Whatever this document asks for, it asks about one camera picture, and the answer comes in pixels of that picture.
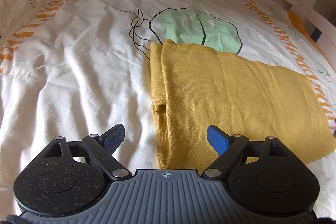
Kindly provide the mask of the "mustard yellow knit garment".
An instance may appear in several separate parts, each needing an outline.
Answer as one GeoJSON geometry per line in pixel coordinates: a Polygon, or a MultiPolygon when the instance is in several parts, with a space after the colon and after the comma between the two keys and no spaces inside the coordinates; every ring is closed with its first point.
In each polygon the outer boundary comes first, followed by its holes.
{"type": "Polygon", "coordinates": [[[150,73],[161,169],[209,166],[211,124],[251,140],[276,136],[306,164],[335,150],[310,81],[288,68],[167,40],[151,43],[150,73]]]}

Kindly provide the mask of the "white leaf-print duvet cover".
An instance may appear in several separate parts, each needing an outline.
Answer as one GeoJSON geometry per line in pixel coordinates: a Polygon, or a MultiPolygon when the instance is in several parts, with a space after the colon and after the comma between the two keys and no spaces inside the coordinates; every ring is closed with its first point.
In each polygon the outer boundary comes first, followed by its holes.
{"type": "MultiPolygon", "coordinates": [[[[335,137],[335,70],[310,38],[298,42],[298,29],[250,9],[238,22],[197,6],[130,2],[125,12],[115,0],[66,1],[15,32],[8,54],[1,44],[1,217],[19,213],[14,180],[56,136],[79,140],[120,123],[116,159],[130,170],[160,168],[151,43],[197,44],[306,76],[335,137]]],[[[335,217],[335,150],[307,165],[320,183],[316,215],[335,217]]]]}

